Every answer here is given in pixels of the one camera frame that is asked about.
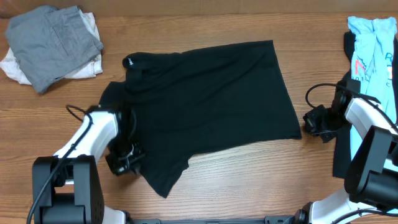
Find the black polo shirt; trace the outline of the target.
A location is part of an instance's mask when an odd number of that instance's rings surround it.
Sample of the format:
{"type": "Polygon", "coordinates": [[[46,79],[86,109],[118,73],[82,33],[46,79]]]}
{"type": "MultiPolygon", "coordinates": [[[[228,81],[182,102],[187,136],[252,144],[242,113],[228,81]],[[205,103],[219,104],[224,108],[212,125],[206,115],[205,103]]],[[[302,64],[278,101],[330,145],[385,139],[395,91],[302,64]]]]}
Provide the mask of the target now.
{"type": "Polygon", "coordinates": [[[102,105],[128,103],[142,146],[141,175],[161,197],[195,154],[258,141],[300,139],[300,125],[270,40],[182,53],[137,52],[102,105]]]}

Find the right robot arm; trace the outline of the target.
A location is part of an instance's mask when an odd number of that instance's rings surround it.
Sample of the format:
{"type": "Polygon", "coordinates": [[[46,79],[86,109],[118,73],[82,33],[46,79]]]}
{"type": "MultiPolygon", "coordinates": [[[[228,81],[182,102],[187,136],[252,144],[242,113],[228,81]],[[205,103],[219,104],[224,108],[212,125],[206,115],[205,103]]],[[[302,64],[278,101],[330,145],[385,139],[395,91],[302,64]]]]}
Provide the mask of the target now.
{"type": "Polygon", "coordinates": [[[291,223],[349,223],[364,215],[397,216],[397,126],[379,101],[360,92],[357,80],[334,85],[330,108],[313,107],[303,117],[305,130],[323,142],[351,124],[362,143],[351,160],[344,187],[329,197],[306,204],[291,223]]]}

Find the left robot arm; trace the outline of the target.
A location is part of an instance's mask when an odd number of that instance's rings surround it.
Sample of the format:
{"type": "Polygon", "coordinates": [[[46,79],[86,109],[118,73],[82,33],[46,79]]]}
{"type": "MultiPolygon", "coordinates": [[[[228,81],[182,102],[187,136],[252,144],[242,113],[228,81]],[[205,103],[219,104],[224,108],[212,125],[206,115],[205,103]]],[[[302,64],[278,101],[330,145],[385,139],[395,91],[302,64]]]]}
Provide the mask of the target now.
{"type": "Polygon", "coordinates": [[[145,154],[134,134],[136,112],[126,104],[94,105],[54,155],[32,165],[33,203],[27,223],[132,223],[128,212],[104,204],[97,163],[116,175],[138,174],[145,154]]]}

